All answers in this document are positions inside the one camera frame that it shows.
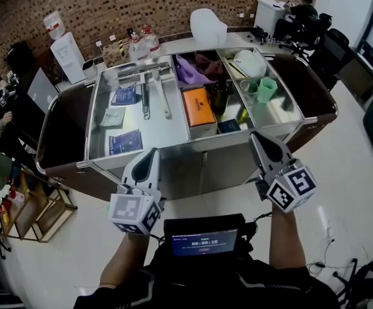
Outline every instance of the blue pouch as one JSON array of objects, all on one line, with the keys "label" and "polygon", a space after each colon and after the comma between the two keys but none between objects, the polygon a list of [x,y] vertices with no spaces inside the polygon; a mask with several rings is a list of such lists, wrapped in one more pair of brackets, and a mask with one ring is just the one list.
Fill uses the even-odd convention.
[{"label": "blue pouch", "polygon": [[136,104],[136,82],[129,87],[116,89],[116,92],[110,102],[112,106],[127,106]]},{"label": "blue pouch", "polygon": [[119,136],[109,136],[109,155],[119,155],[143,149],[142,135],[138,129]]}]

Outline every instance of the white floor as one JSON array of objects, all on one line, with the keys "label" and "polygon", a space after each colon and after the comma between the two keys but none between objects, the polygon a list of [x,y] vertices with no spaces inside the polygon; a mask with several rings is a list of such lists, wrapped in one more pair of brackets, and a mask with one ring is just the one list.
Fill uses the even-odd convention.
[{"label": "white floor", "polygon": [[[373,260],[373,150],[362,126],[363,111],[343,84],[332,94],[339,117],[296,156],[307,164],[318,182],[318,191],[296,211],[298,230],[309,263],[323,261],[327,231],[318,214],[322,207],[332,237],[326,264],[345,267],[351,258],[360,265]],[[4,267],[14,292],[29,308],[71,308],[80,294],[90,294],[100,273],[123,235],[108,222],[107,205],[79,192],[71,192],[79,209],[49,244],[10,240]],[[163,219],[213,216],[242,212],[247,221],[271,209],[261,202],[253,184],[170,201],[153,229],[163,235]],[[268,261],[270,219],[259,222],[253,238],[254,258]],[[157,242],[152,239],[147,262]],[[340,284],[326,268],[319,278],[333,289]]]}]

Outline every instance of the cardboard box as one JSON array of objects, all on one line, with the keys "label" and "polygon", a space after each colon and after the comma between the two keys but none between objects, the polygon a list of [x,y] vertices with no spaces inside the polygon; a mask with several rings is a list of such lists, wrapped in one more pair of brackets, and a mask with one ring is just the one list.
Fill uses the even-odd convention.
[{"label": "cardboard box", "polygon": [[207,99],[206,89],[198,88],[184,91],[182,96],[191,137],[200,138],[216,135],[218,126]]}]

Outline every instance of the yellow object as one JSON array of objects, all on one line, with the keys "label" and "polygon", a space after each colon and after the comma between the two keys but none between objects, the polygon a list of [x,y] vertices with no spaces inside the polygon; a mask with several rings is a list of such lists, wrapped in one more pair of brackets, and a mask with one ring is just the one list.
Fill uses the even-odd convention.
[{"label": "yellow object", "polygon": [[1,205],[1,209],[3,211],[3,221],[8,225],[10,223],[8,211],[6,210],[6,207],[3,204]]},{"label": "yellow object", "polygon": [[185,91],[183,96],[190,127],[216,122],[207,100],[205,88]]}]

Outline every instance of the brick wall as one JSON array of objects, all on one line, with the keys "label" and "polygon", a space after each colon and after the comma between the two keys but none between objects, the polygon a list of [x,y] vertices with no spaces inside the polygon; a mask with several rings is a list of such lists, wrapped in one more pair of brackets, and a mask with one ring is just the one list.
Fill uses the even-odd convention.
[{"label": "brick wall", "polygon": [[[111,34],[124,38],[128,27],[150,23],[159,35],[189,31],[190,14],[201,7],[212,9],[228,26],[250,26],[256,0],[0,0],[0,75],[7,70],[3,59],[12,43],[26,40],[35,56],[50,47],[43,18],[54,10],[87,59],[100,54],[95,41],[107,44]],[[239,12],[245,12],[243,19]]]}]

